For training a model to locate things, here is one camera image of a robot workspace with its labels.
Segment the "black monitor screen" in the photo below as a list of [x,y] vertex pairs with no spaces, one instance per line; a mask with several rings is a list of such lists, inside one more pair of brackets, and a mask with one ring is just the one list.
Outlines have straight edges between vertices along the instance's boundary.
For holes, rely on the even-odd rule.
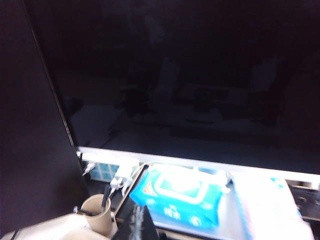
[[320,173],[320,3],[24,0],[78,146]]

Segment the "dark wall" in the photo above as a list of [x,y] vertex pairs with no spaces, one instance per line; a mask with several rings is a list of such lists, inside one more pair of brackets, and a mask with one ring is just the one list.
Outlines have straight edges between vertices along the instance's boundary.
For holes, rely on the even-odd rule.
[[20,0],[0,3],[1,235],[71,213],[88,192]]

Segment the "beige cup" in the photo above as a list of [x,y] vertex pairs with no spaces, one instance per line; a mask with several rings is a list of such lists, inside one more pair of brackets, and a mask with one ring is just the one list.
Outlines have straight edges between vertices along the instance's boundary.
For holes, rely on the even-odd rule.
[[[93,213],[100,213],[103,198],[103,194],[92,195],[83,202],[81,209]],[[112,230],[110,206],[111,201],[110,198],[108,198],[104,212],[101,212],[99,215],[96,216],[85,216],[91,229],[105,236]]]

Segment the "blue patterned box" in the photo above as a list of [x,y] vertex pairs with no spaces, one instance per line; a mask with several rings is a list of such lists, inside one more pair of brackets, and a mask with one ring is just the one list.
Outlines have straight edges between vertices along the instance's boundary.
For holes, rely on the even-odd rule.
[[95,168],[90,172],[91,180],[109,183],[115,176],[118,168],[118,165],[96,162]]

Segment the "blue wet wipes package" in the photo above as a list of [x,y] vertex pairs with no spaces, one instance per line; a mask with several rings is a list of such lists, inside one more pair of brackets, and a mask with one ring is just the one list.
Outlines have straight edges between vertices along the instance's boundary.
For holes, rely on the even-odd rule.
[[156,164],[149,168],[131,199],[150,213],[187,226],[219,226],[218,207],[225,185],[216,176],[180,166]]

